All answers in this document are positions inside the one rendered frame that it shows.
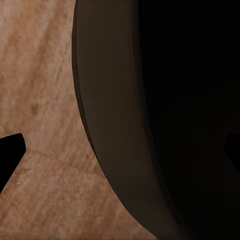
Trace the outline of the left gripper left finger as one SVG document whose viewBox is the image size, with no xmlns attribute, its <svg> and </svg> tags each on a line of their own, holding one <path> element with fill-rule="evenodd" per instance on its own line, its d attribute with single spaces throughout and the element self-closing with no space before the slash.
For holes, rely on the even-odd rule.
<svg viewBox="0 0 240 240">
<path fill-rule="evenodd" d="M 22 133 L 0 138 L 0 193 L 26 153 Z"/>
</svg>

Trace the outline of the cauldron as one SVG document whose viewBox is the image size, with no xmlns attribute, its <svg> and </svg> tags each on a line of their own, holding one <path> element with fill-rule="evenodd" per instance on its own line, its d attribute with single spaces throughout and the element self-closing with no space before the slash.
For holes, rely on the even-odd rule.
<svg viewBox="0 0 240 240">
<path fill-rule="evenodd" d="M 86 136 L 125 209 L 160 240 L 240 240 L 240 0 L 76 0 Z"/>
</svg>

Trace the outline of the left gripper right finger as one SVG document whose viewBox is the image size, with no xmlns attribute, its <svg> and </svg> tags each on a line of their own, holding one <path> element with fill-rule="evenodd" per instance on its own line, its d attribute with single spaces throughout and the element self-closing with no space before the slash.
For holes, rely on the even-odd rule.
<svg viewBox="0 0 240 240">
<path fill-rule="evenodd" d="M 224 151 L 240 173 L 240 135 L 235 133 L 228 133 Z"/>
</svg>

